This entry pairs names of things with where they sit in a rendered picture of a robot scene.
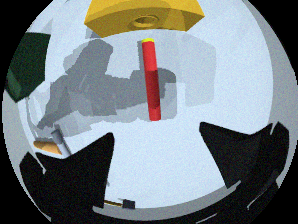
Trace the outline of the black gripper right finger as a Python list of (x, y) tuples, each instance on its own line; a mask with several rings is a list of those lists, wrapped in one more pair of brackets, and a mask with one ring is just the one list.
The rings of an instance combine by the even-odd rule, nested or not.
[(271, 128), (273, 124), (270, 123), (249, 135), (249, 133), (230, 131), (229, 128), (200, 121), (198, 131), (216, 161), (226, 189), (238, 183), (239, 177), (246, 171), (255, 153), (261, 148), (262, 141), (270, 135)]

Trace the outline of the red cylinder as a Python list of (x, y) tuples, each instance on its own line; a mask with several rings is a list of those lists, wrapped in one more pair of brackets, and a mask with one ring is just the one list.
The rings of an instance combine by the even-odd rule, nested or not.
[(142, 60), (144, 60), (150, 120), (158, 121), (161, 120), (161, 104), (160, 95), (158, 95), (156, 47), (154, 47), (154, 39), (142, 39), (141, 44), (144, 52)]

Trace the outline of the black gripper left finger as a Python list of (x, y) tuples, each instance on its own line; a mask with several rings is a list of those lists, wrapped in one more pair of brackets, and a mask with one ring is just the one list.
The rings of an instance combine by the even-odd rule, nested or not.
[(114, 136), (113, 132), (109, 132), (67, 159), (35, 153), (49, 173), (63, 180), (78, 196), (85, 198), (96, 208), (104, 208), (105, 186), (108, 183), (106, 180), (113, 149)]

